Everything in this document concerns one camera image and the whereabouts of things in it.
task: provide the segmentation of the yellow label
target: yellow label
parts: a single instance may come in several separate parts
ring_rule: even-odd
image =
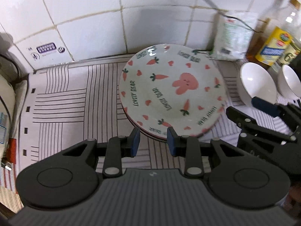
[[[267,65],[272,65],[285,51],[292,40],[291,35],[276,27],[255,58]]]

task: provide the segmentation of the bottle cap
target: bottle cap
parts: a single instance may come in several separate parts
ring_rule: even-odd
[[[300,2],[298,2],[297,0],[290,0],[289,3],[292,4],[297,10],[300,9]]]

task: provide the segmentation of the power cord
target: power cord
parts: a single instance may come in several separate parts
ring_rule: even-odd
[[[19,70],[18,65],[17,65],[13,60],[11,60],[10,58],[6,57],[6,56],[3,55],[3,54],[0,54],[0,57],[6,59],[7,61],[11,62],[11,63],[15,66],[15,68],[16,68],[16,70],[17,70],[17,78],[19,79],[19,78],[20,78],[20,70]]]
[[[256,32],[256,33],[261,33],[262,31],[255,31],[252,27],[250,27],[248,24],[246,24],[246,22],[244,22],[243,20],[237,18],[237,17],[233,17],[233,16],[228,16],[226,14],[224,14],[218,7],[217,5],[211,1],[211,0],[204,0],[204,2],[206,2],[211,8],[213,8],[214,10],[216,10],[220,15],[228,18],[228,19],[236,19],[240,22],[242,22],[247,28],[249,28],[250,30]]]

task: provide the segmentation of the white bowl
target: white bowl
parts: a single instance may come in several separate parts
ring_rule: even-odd
[[[301,82],[294,70],[288,65],[282,66],[278,73],[278,88],[282,96],[288,99],[301,97]]]
[[[252,107],[253,97],[259,97],[272,104],[277,99],[277,89],[272,77],[260,65],[251,62],[240,68],[237,91],[241,100],[249,107]]]

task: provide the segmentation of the stacked plates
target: stacked plates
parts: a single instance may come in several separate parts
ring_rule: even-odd
[[[225,85],[206,54],[175,44],[136,53],[122,70],[119,95],[132,124],[158,140],[168,127],[200,136],[224,111]]]

